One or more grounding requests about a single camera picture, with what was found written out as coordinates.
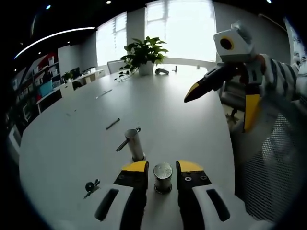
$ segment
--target white pot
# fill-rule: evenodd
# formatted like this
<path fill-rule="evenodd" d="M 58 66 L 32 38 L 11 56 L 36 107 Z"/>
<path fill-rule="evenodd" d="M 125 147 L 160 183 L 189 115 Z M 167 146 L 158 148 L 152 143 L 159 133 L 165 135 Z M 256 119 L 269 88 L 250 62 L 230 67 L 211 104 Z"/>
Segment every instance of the white pot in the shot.
<path fill-rule="evenodd" d="M 140 76 L 152 75 L 154 70 L 154 65 L 151 61 L 148 61 L 146 64 L 141 64 L 139 67 Z"/>

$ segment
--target white table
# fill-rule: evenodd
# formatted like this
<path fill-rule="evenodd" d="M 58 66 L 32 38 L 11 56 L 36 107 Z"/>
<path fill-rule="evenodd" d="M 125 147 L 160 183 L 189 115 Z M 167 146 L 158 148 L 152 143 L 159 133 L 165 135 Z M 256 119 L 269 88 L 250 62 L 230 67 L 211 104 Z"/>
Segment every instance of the white table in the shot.
<path fill-rule="evenodd" d="M 74 81 L 81 81 L 83 85 L 89 84 L 89 83 L 93 82 L 94 80 L 96 80 L 98 73 L 101 72 L 101 71 L 104 71 L 104 69 L 100 69 L 100 70 L 97 70 L 97 71 L 94 71 L 94 72 L 91 72 L 91 73 L 84 74 L 84 75 L 79 76 L 78 78 L 73 79 L 73 80 L 71 80 L 71 81 L 69 81 L 65 84 L 61 84 L 61 85 L 55 87 L 51 92 L 49 92 L 47 95 L 45 95 L 39 101 L 36 102 L 39 114 L 41 114 L 41 108 L 40 108 L 39 104 L 44 99 L 49 97 L 51 94 L 55 93 L 57 90 L 61 90 L 62 97 L 70 95 L 74 91 L 73 86 L 72 86 L 72 83 Z"/>
<path fill-rule="evenodd" d="M 232 146 L 217 93 L 183 102 L 205 72 L 178 67 L 170 76 L 136 75 L 120 83 L 113 74 L 81 87 L 38 116 L 24 131 L 20 178 L 47 223 L 54 229 L 107 229 L 94 217 L 102 199 L 99 190 L 84 200 L 85 184 L 115 181 L 121 167 L 131 162 L 128 146 L 115 150 L 125 130 L 137 126 L 149 162 L 143 230 L 183 229 L 177 204 L 178 160 L 202 165 L 212 183 L 234 193 Z M 106 130 L 118 117 L 120 121 Z M 153 169 L 164 161 L 173 167 L 174 186 L 171 193 L 159 195 L 153 189 Z"/>

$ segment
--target green leaves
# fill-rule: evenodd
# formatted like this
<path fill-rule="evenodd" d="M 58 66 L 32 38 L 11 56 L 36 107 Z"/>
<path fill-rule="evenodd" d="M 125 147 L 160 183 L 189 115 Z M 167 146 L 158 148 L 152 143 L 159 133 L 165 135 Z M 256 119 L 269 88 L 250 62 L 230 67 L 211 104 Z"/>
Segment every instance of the green leaves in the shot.
<path fill-rule="evenodd" d="M 161 52 L 168 52 L 167 49 L 160 49 L 159 51 L 161 51 Z"/>
<path fill-rule="evenodd" d="M 159 44 L 165 44 L 159 37 L 146 37 L 144 41 L 133 38 L 135 42 L 124 46 L 127 55 L 120 59 L 125 62 L 125 66 L 119 68 L 123 70 L 119 73 L 119 77 L 135 73 L 141 64 L 146 64 L 148 61 L 152 63 L 162 63 L 165 56 L 161 52 L 168 52 L 167 49 L 162 48 Z"/>
<path fill-rule="evenodd" d="M 140 45 L 143 44 L 143 42 L 141 40 L 139 40 L 139 39 L 133 38 L 133 40 L 136 41 L 137 43 L 139 43 Z"/>

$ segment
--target striped sleeve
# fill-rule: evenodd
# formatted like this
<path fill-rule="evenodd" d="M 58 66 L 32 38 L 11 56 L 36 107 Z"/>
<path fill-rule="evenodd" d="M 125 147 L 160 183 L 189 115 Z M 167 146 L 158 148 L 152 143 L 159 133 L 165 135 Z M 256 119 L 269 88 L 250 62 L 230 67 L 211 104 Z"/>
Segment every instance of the striped sleeve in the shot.
<path fill-rule="evenodd" d="M 296 79 L 298 76 L 297 64 L 288 65 L 271 59 L 266 54 L 264 57 L 266 70 L 262 79 L 261 91 L 276 91 L 278 94 L 293 100 L 296 94 Z"/>

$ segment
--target robotic hand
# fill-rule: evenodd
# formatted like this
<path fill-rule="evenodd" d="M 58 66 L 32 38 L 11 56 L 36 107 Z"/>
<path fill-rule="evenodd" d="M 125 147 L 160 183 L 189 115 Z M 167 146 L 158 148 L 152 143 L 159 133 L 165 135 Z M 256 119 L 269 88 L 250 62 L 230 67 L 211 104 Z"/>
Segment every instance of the robotic hand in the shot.
<path fill-rule="evenodd" d="M 207 72 L 197 83 L 193 84 L 184 102 L 202 97 L 207 92 L 220 89 L 225 81 L 241 75 L 246 82 L 246 111 L 244 130 L 251 128 L 254 121 L 262 83 L 261 62 L 256 58 L 252 38 L 240 23 L 231 25 L 231 29 L 214 35 L 216 50 L 222 62 Z"/>
<path fill-rule="evenodd" d="M 97 204 L 95 217 L 101 221 L 102 229 L 141 229 L 148 166 L 147 161 L 124 166 L 113 184 L 101 188 L 102 202 Z M 176 170 L 178 205 L 185 230 L 266 230 L 272 226 L 255 220 L 245 211 L 242 200 L 212 184 L 201 166 L 177 161 Z"/>

